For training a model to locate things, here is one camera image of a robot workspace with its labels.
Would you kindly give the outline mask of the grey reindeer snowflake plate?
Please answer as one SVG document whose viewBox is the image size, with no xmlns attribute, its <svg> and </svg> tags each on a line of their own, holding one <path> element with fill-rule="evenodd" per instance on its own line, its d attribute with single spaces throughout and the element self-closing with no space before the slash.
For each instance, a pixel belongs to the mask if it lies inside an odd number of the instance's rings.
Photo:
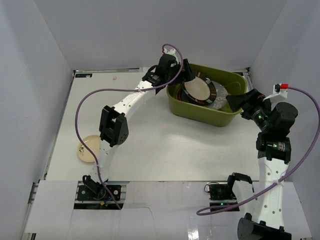
<svg viewBox="0 0 320 240">
<path fill-rule="evenodd" d="M 220 110 L 227 103 L 226 96 L 228 95 L 228 91 L 223 85 L 221 85 L 218 82 L 214 81 L 213 85 L 215 86 L 215 89 L 216 89 L 216 98 L 213 103 L 207 105 L 206 107 L 213 110 Z"/>
</svg>

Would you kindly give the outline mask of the black rimmed striped plate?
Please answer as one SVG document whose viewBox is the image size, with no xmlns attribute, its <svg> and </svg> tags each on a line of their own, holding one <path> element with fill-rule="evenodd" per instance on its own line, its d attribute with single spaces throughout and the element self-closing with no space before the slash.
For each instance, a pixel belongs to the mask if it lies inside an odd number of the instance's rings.
<svg viewBox="0 0 320 240">
<path fill-rule="evenodd" d="M 194 71 L 195 78 L 180 84 L 181 94 L 186 101 L 198 106 L 213 104 L 217 97 L 217 90 L 213 81 L 204 73 Z"/>
</svg>

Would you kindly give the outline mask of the red and teal flower plate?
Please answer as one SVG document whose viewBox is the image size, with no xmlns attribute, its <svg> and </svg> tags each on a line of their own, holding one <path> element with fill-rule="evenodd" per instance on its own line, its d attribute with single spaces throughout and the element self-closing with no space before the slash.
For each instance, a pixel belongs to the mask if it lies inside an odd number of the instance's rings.
<svg viewBox="0 0 320 240">
<path fill-rule="evenodd" d="M 176 94 L 176 99 L 178 101 L 182 101 L 182 102 L 185 102 L 186 101 L 186 95 L 183 91 L 179 90 Z"/>
</svg>

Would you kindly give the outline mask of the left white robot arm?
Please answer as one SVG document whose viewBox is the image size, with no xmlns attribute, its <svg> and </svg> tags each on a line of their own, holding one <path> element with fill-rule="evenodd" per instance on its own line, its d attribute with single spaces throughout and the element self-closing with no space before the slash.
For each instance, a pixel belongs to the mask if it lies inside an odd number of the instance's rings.
<svg viewBox="0 0 320 240">
<path fill-rule="evenodd" d="M 117 148 L 129 136 L 129 119 L 150 98 L 167 85 L 180 84 L 195 78 L 189 61 L 178 63 L 170 54 L 163 54 L 157 65 L 148 69 L 137 87 L 114 106 L 106 105 L 101 111 L 99 123 L 99 150 L 95 169 L 83 177 L 88 193 L 99 200 L 105 196 L 111 163 Z"/>
</svg>

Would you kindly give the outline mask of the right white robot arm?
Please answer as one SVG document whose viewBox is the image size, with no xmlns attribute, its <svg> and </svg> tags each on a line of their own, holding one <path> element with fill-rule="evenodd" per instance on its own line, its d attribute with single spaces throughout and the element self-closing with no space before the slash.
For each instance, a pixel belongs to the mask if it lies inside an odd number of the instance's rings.
<svg viewBox="0 0 320 240">
<path fill-rule="evenodd" d="M 243 217 L 237 225 L 240 240 L 290 240 L 283 220 L 283 185 L 279 179 L 286 175 L 291 161 L 291 142 L 288 137 L 298 110 L 290 103 L 279 102 L 272 107 L 270 97 L 256 89 L 241 95 L 228 95 L 226 100 L 232 111 L 242 109 L 241 116 L 253 120 L 260 133 L 256 140 L 259 165 L 259 184 L 271 187 L 257 197 L 248 175 L 232 173 L 225 187 L 226 195 L 238 202 L 252 201 L 239 207 Z"/>
</svg>

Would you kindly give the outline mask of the olive green plastic bin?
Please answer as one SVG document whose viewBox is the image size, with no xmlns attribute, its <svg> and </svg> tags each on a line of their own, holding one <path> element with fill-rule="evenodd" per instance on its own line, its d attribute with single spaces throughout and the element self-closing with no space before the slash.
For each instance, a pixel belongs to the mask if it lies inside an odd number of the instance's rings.
<svg viewBox="0 0 320 240">
<path fill-rule="evenodd" d="M 192 63 L 190 67 L 192 70 L 205 74 L 210 80 L 224 86 L 230 95 L 243 95 L 247 92 L 247 82 L 239 74 Z M 177 93 L 180 89 L 181 87 L 178 85 L 170 85 L 166 88 L 169 109 L 174 115 L 216 127 L 225 127 L 242 111 L 241 109 L 232 111 L 228 103 L 222 109 L 216 110 L 177 100 Z"/>
</svg>

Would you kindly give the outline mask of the printed paper sheet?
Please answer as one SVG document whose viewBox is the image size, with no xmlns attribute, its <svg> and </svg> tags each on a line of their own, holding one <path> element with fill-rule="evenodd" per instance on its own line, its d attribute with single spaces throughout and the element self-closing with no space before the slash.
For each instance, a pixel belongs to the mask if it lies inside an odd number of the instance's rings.
<svg viewBox="0 0 320 240">
<path fill-rule="evenodd" d="M 139 68 L 139 72 L 140 73 L 146 73 L 150 68 L 151 68 L 150 66 L 148 66 L 148 67 L 140 67 Z"/>
</svg>

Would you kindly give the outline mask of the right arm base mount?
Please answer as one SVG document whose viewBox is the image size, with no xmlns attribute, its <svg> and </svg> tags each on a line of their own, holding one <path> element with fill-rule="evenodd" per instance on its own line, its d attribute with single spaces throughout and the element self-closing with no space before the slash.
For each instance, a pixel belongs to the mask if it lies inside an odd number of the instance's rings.
<svg viewBox="0 0 320 240">
<path fill-rule="evenodd" d="M 238 203 L 227 183 L 208 182 L 204 186 L 204 192 L 209 196 L 210 207 L 215 206 L 222 209 Z"/>
</svg>

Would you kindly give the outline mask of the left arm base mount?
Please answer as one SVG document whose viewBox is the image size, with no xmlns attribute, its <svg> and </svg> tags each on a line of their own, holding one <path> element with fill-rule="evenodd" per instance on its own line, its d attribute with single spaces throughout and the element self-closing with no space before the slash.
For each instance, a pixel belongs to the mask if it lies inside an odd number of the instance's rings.
<svg viewBox="0 0 320 240">
<path fill-rule="evenodd" d="M 113 194 L 119 207 L 104 187 L 100 187 L 98 193 L 95 194 L 87 186 L 81 184 L 77 188 L 73 208 L 75 210 L 121 210 L 124 205 L 121 200 L 122 186 L 116 184 L 106 185 L 106 187 Z"/>
</svg>

